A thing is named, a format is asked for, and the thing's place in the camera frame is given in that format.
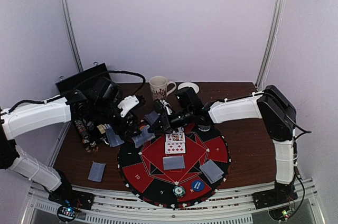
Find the black cable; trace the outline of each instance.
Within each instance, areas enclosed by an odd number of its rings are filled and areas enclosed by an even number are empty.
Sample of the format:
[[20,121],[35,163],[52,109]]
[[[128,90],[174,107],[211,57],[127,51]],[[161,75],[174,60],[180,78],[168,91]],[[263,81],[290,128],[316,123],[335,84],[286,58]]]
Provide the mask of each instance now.
[[296,212],[297,212],[297,211],[299,210],[299,208],[301,207],[301,205],[302,205],[302,203],[303,203],[303,201],[304,201],[304,198],[305,198],[305,187],[304,187],[304,184],[303,184],[303,182],[301,181],[301,179],[298,177],[298,175],[297,175],[296,173],[295,173],[295,176],[296,176],[296,178],[298,179],[298,181],[300,182],[300,184],[301,184],[301,186],[302,186],[302,188],[303,188],[303,196],[302,196],[302,200],[301,200],[301,202],[299,203],[297,209],[296,209],[293,213],[291,213],[291,215],[289,216],[289,219],[290,219],[293,215],[296,214]]
[[21,104],[44,104],[43,101],[34,101],[34,100],[21,100],[17,102],[12,108],[9,109],[8,113],[11,113],[14,109],[16,109]]
[[[274,95],[272,95],[272,94],[270,94],[270,93],[266,93],[266,92],[264,92],[264,95],[270,96],[272,99],[274,99],[274,100],[275,100],[275,103],[279,106],[279,108],[283,110],[283,107],[281,106],[281,104],[278,102],[277,98],[276,98]],[[299,130],[301,130],[302,132],[304,132],[304,133],[312,133],[312,131],[310,131],[310,130],[305,130],[305,129],[301,128],[301,127],[300,127],[296,122],[294,122],[294,121],[292,120],[292,118],[290,118],[286,113],[285,113],[285,116],[287,117],[287,119],[289,119],[289,121],[290,121],[292,124],[294,124],[294,126],[296,126],[296,127],[297,127]]]
[[295,137],[294,141],[302,137],[304,134],[307,134],[307,132],[302,132],[301,134],[299,134],[297,137]]
[[264,93],[261,92],[261,93],[257,93],[257,94],[254,94],[254,95],[248,95],[248,96],[242,96],[242,97],[236,97],[236,98],[233,98],[233,99],[229,99],[227,101],[237,101],[237,100],[240,100],[240,99],[244,99],[244,98],[249,98],[249,97],[253,97],[253,96],[261,96],[263,95]]
[[59,96],[56,96],[54,98],[51,98],[51,99],[48,99],[46,101],[34,101],[34,100],[21,100],[19,102],[17,102],[12,108],[10,108],[8,110],[8,113],[11,113],[13,112],[19,105],[21,104],[24,104],[24,103],[28,103],[28,104],[44,104],[44,103],[49,103],[49,102],[52,102],[52,101],[56,101],[56,100],[59,100],[63,97],[65,97],[66,95],[72,93],[73,91],[75,91],[79,86],[81,86],[82,84],[86,83],[87,81],[89,80],[92,80],[93,78],[96,78],[98,76],[101,76],[103,74],[107,74],[107,73],[115,73],[115,74],[128,74],[128,75],[132,75],[132,76],[137,76],[137,77],[140,77],[142,78],[142,84],[134,91],[133,95],[136,94],[141,88],[143,88],[143,86],[145,85],[146,83],[146,78],[140,74],[140,73],[137,73],[137,72],[129,72],[129,71],[114,71],[114,70],[108,70],[108,71],[105,71],[105,72],[101,72],[101,73],[98,73],[90,78],[87,78],[86,80],[78,83],[74,88],[72,88],[71,90],[69,91],[66,91],[64,94],[62,95],[59,95]]
[[290,205],[290,209],[292,209],[292,208],[291,208],[291,204],[290,204],[290,200],[292,200],[292,202],[293,202],[293,204],[294,204],[293,209],[295,209],[296,203],[295,203],[295,201],[293,200],[293,198],[289,197],[289,205]]
[[62,205],[63,207],[69,207],[68,205],[64,204],[64,202],[62,202],[60,199],[56,199],[53,195],[52,192],[50,192],[45,186],[42,186],[44,188],[44,190],[60,205]]

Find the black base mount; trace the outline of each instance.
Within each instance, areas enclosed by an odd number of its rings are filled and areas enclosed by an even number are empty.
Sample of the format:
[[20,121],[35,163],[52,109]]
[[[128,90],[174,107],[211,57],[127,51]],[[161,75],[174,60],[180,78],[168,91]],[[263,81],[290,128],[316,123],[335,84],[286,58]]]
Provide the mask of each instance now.
[[[93,205],[94,195],[88,192],[82,191],[72,191],[72,195],[75,198],[74,201],[69,202],[69,207],[77,209],[81,208],[84,210],[91,210],[91,206]],[[55,197],[49,195],[48,200],[56,203],[60,203],[60,201],[56,200]]]
[[292,191],[288,195],[278,197],[278,194],[279,192],[277,192],[276,189],[254,193],[252,195],[252,198],[256,209],[273,207],[279,204],[288,203],[291,199],[292,200],[298,199],[298,195],[297,192],[295,191],[294,186]]

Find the blue poker chip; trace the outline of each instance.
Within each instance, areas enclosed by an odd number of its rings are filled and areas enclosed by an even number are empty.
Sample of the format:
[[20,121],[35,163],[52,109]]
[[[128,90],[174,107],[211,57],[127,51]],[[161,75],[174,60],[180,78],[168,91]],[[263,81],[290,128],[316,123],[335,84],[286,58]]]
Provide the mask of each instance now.
[[204,183],[201,180],[195,180],[192,182],[191,188],[194,191],[202,191],[204,189]]

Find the white wall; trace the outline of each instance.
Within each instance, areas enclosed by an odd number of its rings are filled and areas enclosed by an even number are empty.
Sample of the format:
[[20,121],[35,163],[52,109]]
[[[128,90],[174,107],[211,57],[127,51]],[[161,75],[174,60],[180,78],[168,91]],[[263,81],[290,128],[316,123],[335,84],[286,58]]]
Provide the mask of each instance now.
[[84,68],[99,61],[147,78],[161,74],[180,81],[252,82],[275,0],[68,2]]
[[277,85],[312,134],[299,139],[299,162],[313,177],[329,223],[338,216],[338,0],[286,0],[267,84]]
[[[76,73],[60,0],[0,0],[0,105],[57,94],[60,75]],[[62,125],[17,139],[29,154],[47,163]],[[0,222],[18,223],[30,183],[0,170]]]

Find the gray fabric card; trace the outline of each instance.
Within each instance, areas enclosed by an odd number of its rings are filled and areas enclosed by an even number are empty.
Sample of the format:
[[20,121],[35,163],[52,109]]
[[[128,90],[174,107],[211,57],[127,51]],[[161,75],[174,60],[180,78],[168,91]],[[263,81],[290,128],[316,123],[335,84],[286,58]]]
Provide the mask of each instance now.
[[101,182],[102,177],[104,175],[105,167],[106,167],[105,163],[93,162],[88,176],[88,180],[94,182]]
[[144,116],[144,118],[147,120],[147,122],[152,125],[153,123],[155,123],[155,121],[158,119],[159,115],[153,111],[147,115]]
[[183,156],[163,157],[164,170],[185,169]]
[[106,129],[106,135],[107,135],[110,147],[116,147],[124,143],[124,141],[120,138],[120,136],[115,134],[112,128]]
[[147,141],[150,141],[151,139],[155,138],[155,134],[153,133],[149,133],[148,129],[150,128],[149,125],[146,125],[142,130],[141,130],[141,134],[137,135],[135,137],[132,137],[134,143],[135,143],[135,147],[138,148],[140,146],[142,146],[144,143],[146,143]]
[[212,161],[208,160],[206,163],[200,166],[203,174],[208,178],[210,183],[215,183],[220,180],[224,172]]

